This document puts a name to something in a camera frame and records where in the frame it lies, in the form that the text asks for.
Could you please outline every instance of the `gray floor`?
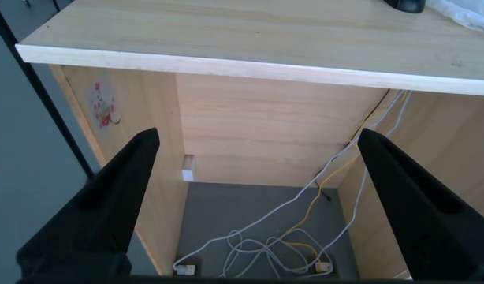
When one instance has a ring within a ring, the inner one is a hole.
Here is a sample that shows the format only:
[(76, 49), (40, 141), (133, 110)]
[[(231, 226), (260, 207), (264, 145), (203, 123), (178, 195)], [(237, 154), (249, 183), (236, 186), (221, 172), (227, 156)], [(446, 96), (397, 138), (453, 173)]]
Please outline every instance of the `gray floor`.
[[(276, 206), (292, 199), (299, 190), (298, 188), (260, 185), (191, 183), (177, 255), (184, 256), (213, 237), (225, 236), (230, 230), (243, 228)], [(322, 196), (312, 209), (309, 219), (302, 225), (302, 228), (308, 231), (321, 245), (326, 245), (332, 241), (345, 226), (337, 191), (326, 189), (325, 192), (332, 197), (332, 200), (327, 201)], [(308, 189), (295, 203), (282, 208), (267, 220), (247, 230), (244, 237), (264, 242), (270, 236), (280, 236), (304, 217), (316, 194), (317, 189)], [(290, 235), (286, 241), (303, 241), (310, 244), (306, 237), (302, 235)], [(200, 252), (197, 257), (200, 257), (202, 261), (202, 276), (219, 275), (222, 272), (222, 265), (229, 250), (230, 247), (226, 241), (216, 241)], [(299, 250), (308, 254), (309, 257), (313, 258), (314, 256), (308, 248), (299, 248)], [(302, 260), (284, 245), (276, 246), (275, 252), (289, 267), (303, 265)], [(337, 275), (340, 278), (354, 279), (359, 277), (347, 234), (328, 249), (328, 252), (337, 263)], [(252, 257), (249, 255), (239, 256), (228, 276), (236, 275), (242, 271)], [(244, 277), (276, 278), (264, 255), (259, 257)]]

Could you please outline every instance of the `tangled cable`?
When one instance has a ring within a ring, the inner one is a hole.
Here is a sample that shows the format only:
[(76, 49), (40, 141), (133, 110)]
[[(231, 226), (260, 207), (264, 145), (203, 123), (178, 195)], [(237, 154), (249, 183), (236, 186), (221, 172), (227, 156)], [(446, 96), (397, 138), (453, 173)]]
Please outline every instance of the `tangled cable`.
[[(404, 110), (408, 104), (408, 100), (410, 99), (411, 97), (411, 94), (412, 94), (412, 91), (410, 91), (407, 95), (407, 92), (404, 92), (403, 90), (393, 99), (393, 101), (389, 104), (387, 110), (385, 110), (384, 114), (376, 121), (374, 122), (372, 125), (370, 125), (368, 127), (368, 129), (373, 129), (375, 128), (385, 117), (386, 115), (389, 113), (389, 111), (393, 108), (393, 106), (395, 105), (395, 103), (398, 101), (398, 99), (403, 95), (405, 94), (405, 96), (402, 98), (404, 99), (404, 104), (403, 106), (401, 107), (401, 110), (400, 110), (400, 113), (398, 114), (398, 118), (397, 118), (397, 122), (396, 124), (393, 126), (392, 129), (390, 129), (387, 133), (386, 133), (386, 136), (389, 136), (397, 127), (398, 125), (400, 124), (400, 121), (401, 121), (401, 118), (403, 116), (403, 113), (404, 113)], [(265, 243), (263, 244), (262, 242), (260, 241), (257, 241), (257, 240), (254, 240), (254, 239), (244, 239), (243, 236), (242, 236), (242, 233), (259, 224), (261, 221), (263, 221), (264, 219), (266, 219), (268, 216), (272, 215), (275, 211), (278, 211), (280, 210), (281, 208), (283, 208), (284, 206), (294, 202), (295, 200), (297, 200), (301, 195), (302, 193), (309, 188), (309, 186), (311, 186), (311, 184), (318, 178), (320, 177), (322, 174), (324, 174), (324, 172), (326, 171), (326, 169), (328, 168), (328, 166), (331, 164), (331, 162), (339, 157), (340, 155), (344, 154), (352, 145), (356, 144), (356, 142), (358, 141), (359, 139), (359, 136), (357, 136), (355, 139), (353, 139), (347, 147), (345, 147), (344, 149), (342, 149), (341, 151), (339, 151), (336, 155), (334, 155), (329, 161), (328, 163), (322, 168), (322, 170), (316, 174), (314, 176), (314, 178), (307, 184), (305, 185), (299, 192), (298, 194), (296, 194), (296, 196), (294, 198), (292, 198), (291, 200), (288, 200), (286, 202), (284, 202), (283, 204), (277, 206), (275, 209), (273, 209), (272, 211), (270, 211), (269, 213), (267, 213), (266, 215), (264, 215), (262, 218), (256, 220), (255, 222), (245, 226), (244, 228), (240, 229), (240, 230), (231, 230), (228, 235), (224, 236), (224, 237), (216, 237), (216, 238), (213, 238), (209, 241), (207, 241), (203, 246), (201, 246), (200, 248), (196, 249), (195, 251), (193, 252), (190, 252), (188, 255), (186, 256), (183, 256), (182, 258), (180, 258), (178, 261), (176, 261), (174, 264), (173, 264), (173, 269), (177, 269), (177, 265), (179, 263), (181, 263), (183, 260), (186, 260), (188, 257), (190, 256), (193, 256), (195, 255), (196, 253), (200, 252), (201, 250), (203, 250), (204, 248), (206, 248), (210, 243), (214, 242), (214, 241), (222, 241), (222, 240), (226, 240), (227, 243), (228, 243), (228, 246), (232, 249), (230, 251), (230, 253), (227, 255), (226, 257), (226, 260), (225, 260), (225, 263), (223, 265), (223, 268), (222, 268), (222, 273), (219, 275), (219, 277), (227, 277), (227, 273), (229, 271), (229, 269), (232, 267), (233, 263), (235, 262), (236, 258), (241, 254), (241, 253), (247, 253), (247, 254), (255, 254), (255, 256), (253, 257), (252, 261), (245, 267), (245, 269), (243, 269), (241, 272), (239, 272), (238, 274), (236, 274), (235, 276), (233, 277), (240, 277), (242, 276), (243, 274), (245, 274), (251, 267), (252, 265), (255, 263), (255, 261), (259, 258), (259, 256), (262, 254), (262, 253), (265, 253), (266, 254), (266, 258), (268, 259), (268, 262), (270, 264), (270, 266), (272, 267), (272, 269), (274, 270), (274, 273), (275, 275), (280, 278), (281, 276), (279, 275), (276, 267), (274, 266), (274, 263), (276, 263), (280, 268), (282, 268), (282, 270), (284, 271), (287, 271), (287, 272), (291, 272), (291, 273), (295, 273), (295, 274), (304, 274), (304, 273), (307, 273), (308, 269), (314, 265), (317, 261), (319, 261), (320, 257), (322, 254), (325, 255), (325, 257), (329, 260), (329, 262), (333, 265), (333, 262), (331, 261), (331, 258), (329, 257), (328, 253), (326, 253), (326, 250), (331, 246), (333, 245), (344, 233), (345, 231), (347, 231), (347, 229), (350, 227), (350, 225), (354, 222), (354, 220), (356, 219), (356, 210), (357, 210), (357, 207), (358, 207), (358, 204), (359, 204), (359, 198), (361, 197), (361, 193), (363, 191), (363, 187), (364, 187), (364, 184), (365, 184), (365, 180), (367, 178), (367, 168), (365, 167), (365, 170), (364, 170), (364, 173), (363, 173), (363, 180), (361, 181), (361, 185), (359, 187), (359, 192), (358, 192), (358, 195), (356, 197), (356, 203), (354, 205), (354, 210), (353, 210), (353, 214), (352, 214), (352, 218), (350, 220), (350, 222), (345, 226), (345, 228), (327, 245), (325, 246), (321, 246), (319, 242), (317, 242), (306, 230), (303, 230), (303, 229), (300, 229), (300, 228), (293, 228), (292, 230), (289, 230), (287, 232), (285, 232), (284, 234), (282, 234), (280, 237), (269, 237), (266, 239)], [(305, 258), (305, 256), (300, 252), (298, 251), (298, 249), (294, 248), (292, 245), (286, 243), (285, 241), (283, 241), (283, 238), (290, 235), (291, 233), (295, 233), (295, 232), (301, 232), (303, 234), (305, 234), (307, 237), (309, 237), (313, 242), (314, 244), (320, 248), (320, 251), (319, 253), (317, 254), (317, 256), (315, 257), (314, 260), (312, 260), (310, 263), (307, 262), (307, 259)], [(239, 238), (239, 242), (234, 245), (232, 244), (232, 242), (230, 241), (230, 238), (231, 237), (235, 237), (237, 236)], [(257, 249), (243, 249), (243, 246), (244, 244), (248, 244), (248, 243), (252, 243), (252, 244), (256, 244), (259, 246), (259, 248)], [(302, 259), (304, 265), (302, 267), (296, 267), (296, 268), (290, 268), (290, 267), (286, 267), (280, 260), (279, 258), (275, 255), (275, 253), (272, 251), (271, 247), (276, 245), (277, 243), (281, 243), (283, 245), (286, 245), (287, 247), (289, 247), (291, 250), (293, 250), (294, 252), (296, 252), (296, 254)], [(307, 278), (307, 277), (315, 277), (315, 276), (321, 276), (321, 275), (327, 275), (329, 273), (331, 273), (333, 271), (330, 270), (330, 271), (327, 271), (327, 272), (322, 272), (322, 273), (318, 273), (318, 274), (313, 274), (313, 275), (305, 275), (305, 276), (302, 276), (304, 278)]]

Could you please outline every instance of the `wood grain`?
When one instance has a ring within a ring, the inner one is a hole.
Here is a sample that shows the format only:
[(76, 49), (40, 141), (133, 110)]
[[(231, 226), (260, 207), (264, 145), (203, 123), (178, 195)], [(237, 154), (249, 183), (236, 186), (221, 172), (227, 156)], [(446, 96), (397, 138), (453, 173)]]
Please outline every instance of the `wood grain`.
[(380, 0), (76, 0), (26, 62), (484, 95), (484, 34)]
[(177, 86), (197, 181), (289, 186), (306, 185), (386, 91), (188, 74)]
[[(401, 103), (377, 131), (396, 121)], [(484, 97), (415, 92), (389, 138), (484, 216)], [(363, 175), (358, 159), (338, 189), (350, 219)], [(367, 179), (349, 229), (362, 278), (392, 278), (407, 270), (384, 209)]]
[[(61, 71), (74, 95), (69, 99), (71, 107), (81, 110), (76, 112), (78, 121), (89, 125), (89, 128), (83, 127), (83, 131), (86, 136), (95, 138), (90, 139), (90, 145), (94, 151), (101, 151), (105, 160), (112, 159), (138, 132), (151, 127), (158, 129), (160, 148), (136, 231), (160, 274), (170, 275), (187, 194), (187, 184), (181, 180), (184, 144), (175, 76), (73, 66), (64, 66)], [(121, 112), (121, 122), (110, 125), (105, 132), (99, 131), (91, 119), (91, 106), (84, 98), (86, 89), (102, 73), (110, 78), (116, 107)]]

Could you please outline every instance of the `black metal pole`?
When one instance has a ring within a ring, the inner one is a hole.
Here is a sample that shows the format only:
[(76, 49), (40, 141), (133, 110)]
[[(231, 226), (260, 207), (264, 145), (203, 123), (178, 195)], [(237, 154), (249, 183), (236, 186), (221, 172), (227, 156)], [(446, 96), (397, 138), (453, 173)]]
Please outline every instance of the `black metal pole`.
[(24, 75), (27, 77), (32, 87), (34, 88), (35, 93), (43, 103), (44, 107), (46, 107), (46, 110), (50, 114), (51, 118), (53, 119), (54, 124), (58, 127), (58, 130), (60, 130), (60, 133), (62, 134), (63, 138), (65, 139), (70, 149), (76, 156), (77, 161), (79, 162), (81, 167), (83, 167), (84, 172), (86, 173), (88, 178), (92, 179), (95, 176), (95, 174), (93, 173), (93, 170), (90, 168), (90, 165), (87, 163), (87, 160), (84, 158), (83, 153), (79, 149), (79, 146), (77, 146), (77, 143), (74, 140), (74, 137), (72, 136), (71, 132), (69, 131), (69, 128), (63, 121), (63, 118), (61, 118), (60, 113), (58, 112), (53, 101), (47, 94), (47, 91), (44, 88), (43, 83), (37, 76), (37, 73), (35, 72), (35, 70), (32, 68), (32, 65), (30, 65), (29, 63), (25, 63), (21, 59), (21, 56), (18, 54), (16, 47), (14, 46), (17, 43), (16, 37), (14, 36), (13, 32), (9, 28), (9, 25), (7, 24), (6, 20), (4, 19), (1, 13), (0, 13), (0, 36), (6, 43), (7, 48), (9, 48), (9, 51), (11, 51), (11, 54), (13, 55), (14, 59), (18, 62), (18, 65), (20, 66), (21, 70), (23, 71)]
[(58, 2), (56, 0), (53, 0), (53, 5), (56, 9), (56, 13), (60, 13), (60, 6), (58, 6)]

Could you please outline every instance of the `white cable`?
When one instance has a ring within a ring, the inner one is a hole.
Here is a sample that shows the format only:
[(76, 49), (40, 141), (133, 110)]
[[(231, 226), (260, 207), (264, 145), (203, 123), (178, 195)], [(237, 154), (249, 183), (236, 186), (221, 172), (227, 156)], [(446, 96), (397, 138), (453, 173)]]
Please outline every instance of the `white cable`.
[[(394, 104), (396, 103), (396, 101), (397, 101), (397, 100), (398, 100), (398, 99), (401, 97), (401, 95), (403, 94), (403, 92), (404, 92), (404, 91), (402, 90), (402, 91), (401, 91), (401, 92), (400, 92), (400, 93), (399, 93), (399, 94), (398, 94), (398, 95), (395, 97), (395, 99), (394, 99), (394, 100), (391, 102), (391, 104), (388, 106), (388, 108), (387, 108), (387, 110), (385, 111), (385, 113), (384, 113), (384, 114), (383, 114), (383, 115), (382, 115), (382, 116), (381, 116), (381, 117), (380, 117), (380, 118), (379, 118), (379, 119), (378, 119), (378, 120), (377, 120), (375, 123), (373, 123), (372, 125), (370, 125), (370, 126), (368, 127), (368, 129), (372, 129), (372, 128), (376, 127), (376, 126), (378, 125), (378, 123), (379, 123), (380, 121), (382, 121), (382, 120), (385, 118), (385, 116), (386, 116), (386, 115), (389, 113), (389, 111), (390, 111), (390, 110), (393, 108), (393, 106), (394, 106)], [(403, 106), (402, 106), (402, 108), (401, 108), (400, 115), (398, 116), (398, 119), (397, 119), (397, 123), (396, 123), (396, 124), (395, 124), (395, 126), (394, 126), (394, 127), (393, 127), (393, 128), (390, 130), (390, 131), (389, 131), (388, 135), (389, 135), (389, 134), (390, 134), (390, 133), (391, 133), (391, 132), (392, 132), (394, 129), (396, 129), (396, 127), (399, 125), (399, 123), (400, 123), (400, 119), (401, 119), (401, 116), (402, 116), (402, 114), (403, 114), (403, 112), (404, 112), (404, 109), (405, 109), (405, 107), (406, 107), (406, 105), (407, 105), (408, 99), (410, 99), (410, 96), (411, 96), (411, 91), (410, 91), (410, 93), (408, 94), (408, 97), (407, 97), (407, 99), (405, 100), (405, 103), (404, 103), (404, 105), (403, 105)], [(240, 237), (242, 237), (242, 235), (241, 235), (241, 234), (242, 234), (242, 232), (244, 232), (245, 230), (249, 229), (250, 227), (252, 227), (252, 226), (254, 226), (254, 225), (257, 225), (257, 224), (258, 224), (258, 223), (260, 223), (262, 220), (264, 220), (264, 219), (266, 219), (268, 216), (272, 215), (272, 214), (273, 214), (275, 211), (278, 211), (279, 209), (283, 208), (284, 206), (286, 206), (286, 205), (288, 205), (288, 204), (290, 204), (290, 203), (294, 202), (295, 200), (297, 200), (297, 199), (298, 199), (298, 198), (301, 196), (301, 194), (302, 194), (302, 193), (303, 193), (303, 192), (304, 192), (304, 191), (305, 191), (305, 190), (306, 190), (306, 189), (307, 189), (307, 188), (308, 188), (308, 187), (309, 187), (309, 186), (310, 186), (310, 185), (311, 185), (311, 184), (312, 184), (312, 183), (313, 183), (313, 182), (314, 182), (314, 181), (315, 181), (315, 180), (316, 180), (318, 177), (320, 177), (320, 176), (321, 176), (321, 175), (322, 175), (322, 174), (323, 174), (323, 173), (326, 171), (326, 169), (327, 169), (327, 168), (328, 168), (328, 166), (331, 164), (331, 162), (332, 162), (332, 161), (333, 161), (333, 160), (334, 160), (336, 157), (338, 157), (338, 156), (342, 155), (343, 153), (345, 153), (345, 152), (346, 152), (346, 151), (347, 151), (347, 150), (348, 150), (348, 149), (349, 149), (349, 148), (350, 148), (350, 147), (351, 147), (353, 144), (355, 144), (355, 143), (357, 142), (357, 140), (358, 140), (358, 139), (359, 139), (359, 136), (357, 136), (357, 137), (356, 137), (354, 140), (352, 140), (352, 141), (351, 141), (351, 143), (350, 143), (350, 144), (349, 144), (347, 147), (345, 147), (343, 150), (339, 151), (339, 152), (338, 152), (336, 155), (334, 155), (334, 156), (333, 156), (333, 157), (332, 157), (332, 158), (331, 158), (331, 159), (328, 161), (328, 163), (327, 163), (327, 164), (326, 164), (326, 165), (325, 165), (325, 166), (322, 168), (322, 170), (321, 170), (321, 171), (320, 171), (320, 172), (319, 172), (317, 175), (315, 175), (315, 176), (314, 176), (314, 178), (312, 178), (312, 180), (311, 180), (311, 181), (310, 181), (310, 182), (309, 182), (307, 185), (305, 185), (305, 186), (304, 186), (304, 187), (303, 187), (303, 188), (302, 188), (302, 189), (301, 189), (301, 190), (298, 192), (298, 194), (297, 194), (297, 195), (296, 195), (296, 196), (295, 196), (293, 199), (291, 199), (291, 200), (288, 200), (288, 201), (284, 202), (283, 204), (279, 205), (278, 207), (276, 207), (275, 209), (273, 209), (272, 211), (270, 211), (269, 213), (267, 213), (266, 215), (264, 215), (262, 218), (260, 218), (260, 219), (258, 219), (257, 221), (255, 221), (255, 222), (253, 222), (253, 223), (251, 223), (251, 224), (249, 224), (249, 225), (245, 226), (245, 227), (244, 227), (243, 229), (241, 229), (241, 230), (233, 230), (233, 231), (231, 231), (231, 232), (230, 232), (230, 233), (229, 233), (227, 236), (224, 236), (224, 237), (216, 237), (216, 238), (213, 238), (213, 239), (209, 240), (208, 242), (206, 242), (206, 243), (205, 243), (203, 246), (201, 246), (200, 248), (196, 249), (195, 251), (193, 251), (193, 252), (189, 253), (189, 254), (188, 254), (188, 255), (186, 255), (186, 256), (183, 256), (183, 257), (182, 257), (182, 258), (180, 258), (178, 261), (176, 261), (176, 262), (173, 264), (173, 268), (174, 268), (174, 269), (176, 269), (176, 266), (177, 266), (177, 265), (178, 265), (180, 262), (182, 262), (183, 260), (187, 259), (188, 257), (190, 257), (190, 256), (192, 256), (192, 255), (195, 255), (196, 253), (200, 252), (202, 249), (206, 248), (206, 247), (207, 247), (207, 246), (208, 246), (208, 245), (209, 245), (211, 242), (213, 242), (213, 241), (220, 241), (220, 240), (225, 240), (225, 239), (226, 239), (226, 240), (228, 240), (230, 237), (233, 237), (233, 236), (235, 236), (235, 235), (239, 235)], [(288, 235), (288, 234), (290, 234), (290, 233), (291, 233), (291, 231), (290, 231), (290, 232), (288, 232), (288, 233), (286, 233), (286, 234), (283, 234), (282, 236), (280, 236), (279, 238), (277, 238), (275, 241), (273, 241), (273, 242), (272, 242), (272, 243), (270, 243), (269, 245), (268, 245), (268, 240), (267, 240), (267, 243), (266, 243), (266, 244), (263, 244), (263, 243), (258, 242), (258, 241), (256, 241), (256, 240), (250, 240), (250, 239), (248, 239), (248, 240), (242, 240), (242, 241), (241, 241), (239, 244), (237, 244), (236, 246), (234, 246), (234, 247), (232, 248), (232, 251), (230, 252), (229, 256), (227, 257), (227, 260), (225, 261), (225, 266), (223, 267), (223, 273), (222, 273), (220, 276), (225, 276), (225, 273), (226, 273), (226, 272), (227, 272), (227, 270), (228, 270), (228, 269), (229, 269), (229, 268), (232, 266), (233, 261), (236, 259), (236, 257), (238, 256), (238, 253), (239, 253), (239, 252), (246, 252), (246, 253), (257, 253), (257, 255), (256, 255), (256, 257), (253, 259), (253, 261), (252, 261), (252, 262), (251, 262), (251, 263), (248, 265), (248, 267), (246, 267), (246, 268), (243, 270), (243, 272), (239, 273), (239, 274), (237, 275), (237, 277), (238, 277), (238, 276), (241, 276), (243, 273), (245, 273), (245, 271), (247, 271), (247, 270), (248, 270), (248, 268), (249, 268), (249, 267), (251, 267), (251, 265), (252, 265), (252, 264), (255, 262), (255, 260), (257, 259), (257, 257), (258, 257), (258, 256), (259, 256), (261, 253), (263, 253), (263, 252), (266, 252), (266, 253), (267, 253), (267, 257), (268, 257), (269, 259), (270, 259), (270, 257), (271, 257), (272, 259), (274, 259), (274, 260), (276, 261), (276, 263), (277, 263), (277, 264), (279, 264), (279, 265), (280, 265), (280, 266), (281, 266), (281, 267), (282, 267), (284, 270), (286, 270), (286, 271), (291, 271), (291, 272), (295, 272), (295, 273), (296, 273), (296, 271), (303, 271), (303, 270), (307, 270), (307, 269), (308, 269), (310, 266), (314, 265), (314, 263), (315, 263), (316, 261), (318, 261), (318, 259), (319, 259), (319, 257), (321, 256), (321, 254), (322, 254), (322, 253), (326, 253), (326, 249), (327, 249), (327, 248), (329, 248), (329, 247), (330, 247), (330, 246), (331, 246), (331, 245), (332, 245), (332, 244), (333, 244), (335, 241), (337, 241), (337, 240), (338, 240), (338, 239), (341, 237), (341, 235), (342, 235), (342, 234), (343, 234), (343, 233), (344, 233), (344, 232), (345, 232), (345, 231), (346, 231), (346, 230), (349, 228), (349, 226), (352, 224), (352, 222), (354, 221), (354, 219), (355, 219), (355, 217), (356, 217), (356, 208), (357, 208), (357, 205), (358, 205), (358, 202), (359, 202), (359, 197), (360, 197), (360, 195), (361, 195), (361, 192), (362, 192), (362, 189), (363, 189), (363, 185), (364, 185), (364, 182), (365, 182), (365, 179), (366, 179), (366, 173), (367, 173), (367, 171), (366, 171), (366, 169), (365, 169), (365, 173), (364, 173), (364, 175), (363, 175), (363, 182), (362, 182), (362, 186), (361, 186), (361, 189), (360, 189), (359, 194), (358, 194), (358, 199), (356, 200), (355, 210), (354, 210), (354, 214), (353, 214), (353, 216), (352, 216), (352, 220), (351, 220), (351, 222), (349, 222), (349, 224), (348, 224), (348, 225), (347, 225), (347, 226), (346, 226), (346, 227), (345, 227), (345, 228), (344, 228), (344, 229), (343, 229), (343, 230), (342, 230), (342, 231), (339, 233), (339, 235), (338, 235), (338, 236), (337, 236), (337, 237), (336, 237), (336, 238), (335, 238), (333, 241), (331, 241), (331, 242), (330, 242), (330, 243), (329, 243), (327, 246), (325, 246), (324, 248), (322, 248), (321, 252), (318, 254), (318, 256), (316, 257), (316, 259), (315, 259), (315, 260), (314, 260), (312, 263), (307, 264), (307, 265), (305, 265), (304, 267), (298, 267), (298, 268), (290, 269), (290, 268), (288, 268), (288, 267), (285, 267), (285, 266), (284, 266), (284, 265), (283, 265), (283, 264), (280, 262), (280, 260), (277, 258), (277, 256), (275, 256), (275, 255), (274, 255), (274, 253), (271, 251), (270, 246), (274, 245), (274, 244), (275, 244), (277, 241), (281, 241), (281, 240), (282, 240), (282, 238), (283, 238), (284, 236), (286, 236), (286, 235)], [(242, 247), (242, 244), (244, 243), (244, 241), (252, 241), (252, 242), (255, 242), (255, 243), (257, 243), (257, 244), (261, 245), (261, 246), (262, 246), (262, 248), (260, 248), (260, 249), (256, 249), (256, 250), (251, 250), (251, 251), (242, 250), (242, 249), (241, 249), (241, 247)], [(229, 257), (232, 255), (233, 251), (236, 251), (236, 255), (233, 257), (232, 261), (230, 262), (230, 265), (228, 265), (228, 268), (226, 268), (226, 264), (227, 264), (227, 262), (228, 262), (228, 259), (229, 259)], [(275, 273), (276, 273), (276, 274), (277, 274), (277, 276), (279, 277), (280, 275), (279, 275), (279, 274), (277, 273), (277, 271), (275, 270), (275, 267), (273, 266), (273, 264), (272, 264), (272, 263), (270, 263), (270, 265), (272, 265), (272, 268), (274, 269)]]

